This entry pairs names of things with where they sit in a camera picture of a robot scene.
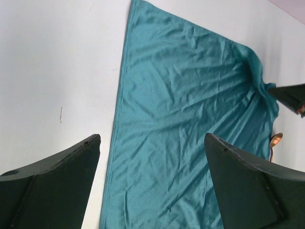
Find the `teal satin napkin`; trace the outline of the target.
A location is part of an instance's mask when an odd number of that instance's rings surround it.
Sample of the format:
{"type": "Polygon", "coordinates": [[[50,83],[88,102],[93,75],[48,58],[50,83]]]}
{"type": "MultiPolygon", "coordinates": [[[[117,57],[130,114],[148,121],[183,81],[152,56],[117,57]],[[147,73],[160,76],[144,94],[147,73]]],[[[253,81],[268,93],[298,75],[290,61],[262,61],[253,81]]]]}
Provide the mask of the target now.
{"type": "Polygon", "coordinates": [[[204,137],[268,159],[268,88],[249,47],[133,0],[100,228],[223,228],[204,137]]]}

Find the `copper spoon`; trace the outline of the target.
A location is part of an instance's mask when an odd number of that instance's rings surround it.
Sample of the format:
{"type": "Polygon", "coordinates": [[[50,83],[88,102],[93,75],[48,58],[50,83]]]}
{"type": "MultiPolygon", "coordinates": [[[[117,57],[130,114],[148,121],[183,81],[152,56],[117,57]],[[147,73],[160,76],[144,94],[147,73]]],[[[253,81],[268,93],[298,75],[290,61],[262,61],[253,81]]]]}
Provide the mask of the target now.
{"type": "Polygon", "coordinates": [[[269,148],[270,148],[270,162],[273,162],[274,151],[273,148],[282,140],[283,133],[277,133],[271,137],[269,148]]]}

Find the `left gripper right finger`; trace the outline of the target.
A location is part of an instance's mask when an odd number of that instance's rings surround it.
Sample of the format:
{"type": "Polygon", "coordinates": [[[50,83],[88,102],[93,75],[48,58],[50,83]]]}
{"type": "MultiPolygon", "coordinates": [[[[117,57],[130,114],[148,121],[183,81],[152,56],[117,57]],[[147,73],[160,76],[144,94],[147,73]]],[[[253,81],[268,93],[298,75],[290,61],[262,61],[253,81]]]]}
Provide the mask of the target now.
{"type": "Polygon", "coordinates": [[[305,174],[207,133],[204,146],[226,229],[303,229],[305,174]]]}

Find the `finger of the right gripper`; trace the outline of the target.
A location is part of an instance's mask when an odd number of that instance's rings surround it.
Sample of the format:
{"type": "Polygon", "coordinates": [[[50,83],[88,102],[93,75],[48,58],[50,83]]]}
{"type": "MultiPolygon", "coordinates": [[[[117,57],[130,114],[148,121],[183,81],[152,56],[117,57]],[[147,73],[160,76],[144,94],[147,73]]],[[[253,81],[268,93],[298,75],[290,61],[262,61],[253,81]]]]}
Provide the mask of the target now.
{"type": "Polygon", "coordinates": [[[270,87],[268,93],[301,118],[305,116],[305,84],[270,87]]]}

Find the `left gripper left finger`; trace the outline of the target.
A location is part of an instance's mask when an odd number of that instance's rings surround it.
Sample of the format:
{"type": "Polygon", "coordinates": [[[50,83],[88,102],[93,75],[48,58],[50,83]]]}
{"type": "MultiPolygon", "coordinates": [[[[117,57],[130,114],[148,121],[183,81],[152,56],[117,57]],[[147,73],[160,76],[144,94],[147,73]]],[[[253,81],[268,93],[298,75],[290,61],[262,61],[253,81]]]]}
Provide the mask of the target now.
{"type": "Polygon", "coordinates": [[[80,229],[100,157],[99,134],[0,176],[2,229],[80,229]]]}

